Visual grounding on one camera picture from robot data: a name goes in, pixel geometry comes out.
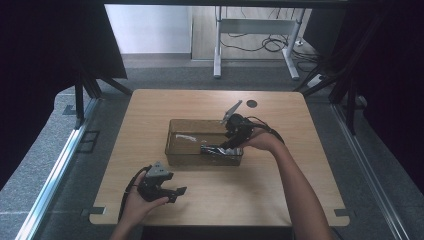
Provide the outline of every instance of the wooden table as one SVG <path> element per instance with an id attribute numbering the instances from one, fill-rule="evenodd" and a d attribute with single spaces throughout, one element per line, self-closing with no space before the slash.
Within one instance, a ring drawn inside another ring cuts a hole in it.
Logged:
<path id="1" fill-rule="evenodd" d="M 175 204 L 153 210 L 146 226 L 291 226 L 277 165 L 268 152 L 246 148 L 241 165 L 171 167 L 165 145 L 171 119 L 221 120 L 238 100 L 237 113 L 256 116 L 284 138 L 321 201 L 331 226 L 348 216 L 321 142 L 300 93 L 253 91 L 136 90 L 118 134 L 91 214 L 94 224 L 116 224 L 122 194 L 134 174 L 161 161 L 174 172 L 163 188 L 187 186 Z M 246 105 L 258 103 L 256 108 Z"/>

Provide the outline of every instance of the forearm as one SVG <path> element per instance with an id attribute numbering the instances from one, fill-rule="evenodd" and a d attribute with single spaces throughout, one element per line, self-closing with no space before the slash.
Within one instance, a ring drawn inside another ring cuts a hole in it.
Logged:
<path id="1" fill-rule="evenodd" d="M 322 206 L 287 147 L 275 143 L 271 153 L 280 171 L 296 239 L 332 239 Z"/>
<path id="2" fill-rule="evenodd" d="M 110 237 L 110 240 L 128 239 L 133 228 L 134 226 L 132 226 L 131 224 L 122 221 L 119 222 L 118 225 L 116 225 L 115 230 L 113 231 Z"/>

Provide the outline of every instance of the aluminum rail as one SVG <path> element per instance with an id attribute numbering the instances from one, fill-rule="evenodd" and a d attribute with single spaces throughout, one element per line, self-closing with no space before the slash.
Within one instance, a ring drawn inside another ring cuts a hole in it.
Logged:
<path id="1" fill-rule="evenodd" d="M 346 126 L 343 112 L 340 110 L 340 107 L 336 106 L 335 104 L 332 104 L 331 108 L 339 122 L 340 128 L 342 129 L 346 140 L 349 143 L 350 148 L 353 151 L 353 154 L 355 155 L 356 160 L 358 161 L 359 167 L 371 189 L 372 194 L 374 195 L 377 205 L 380 207 L 380 210 L 386 219 L 387 225 L 393 233 L 394 238 L 397 240 L 409 240 L 409 236 L 403 226 L 402 220 L 400 219 L 396 209 L 393 207 L 392 202 L 386 195 L 383 187 L 380 184 L 380 181 L 375 175 L 367 156 L 365 155 L 361 145 L 358 142 L 358 139 L 356 136 L 351 134 L 348 127 Z"/>
<path id="2" fill-rule="evenodd" d="M 78 143 L 80 142 L 84 131 L 90 122 L 91 114 L 96 104 L 97 99 L 91 99 L 90 102 L 88 102 L 88 105 L 85 110 L 86 120 L 79 129 L 72 130 L 68 141 L 62 149 L 59 158 L 56 160 L 56 163 L 53 166 L 49 177 L 44 183 L 40 194 L 35 200 L 34 205 L 29 211 L 28 216 L 25 219 L 25 222 L 23 223 L 15 239 L 32 239 L 34 237 L 41 223 L 41 220 L 43 219 L 48 209 L 48 206 L 54 197 L 54 193 L 56 192 L 59 186 L 60 180 L 62 179 L 62 176 L 65 173 L 66 168 L 68 167 L 69 162 L 78 146 Z"/>

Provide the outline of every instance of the transparent plastic box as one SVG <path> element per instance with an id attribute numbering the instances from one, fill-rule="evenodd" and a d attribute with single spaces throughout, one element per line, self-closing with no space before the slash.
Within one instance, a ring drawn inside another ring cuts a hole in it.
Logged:
<path id="1" fill-rule="evenodd" d="M 241 148 L 202 153 L 202 146 L 219 146 L 228 140 L 219 120 L 171 119 L 165 154 L 170 166 L 239 166 Z"/>

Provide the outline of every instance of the white wall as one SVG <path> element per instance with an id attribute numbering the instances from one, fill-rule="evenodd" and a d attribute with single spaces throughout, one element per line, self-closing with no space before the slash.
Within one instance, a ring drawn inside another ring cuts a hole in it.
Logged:
<path id="1" fill-rule="evenodd" d="M 190 53 L 190 6 L 105 5 L 121 54 Z"/>

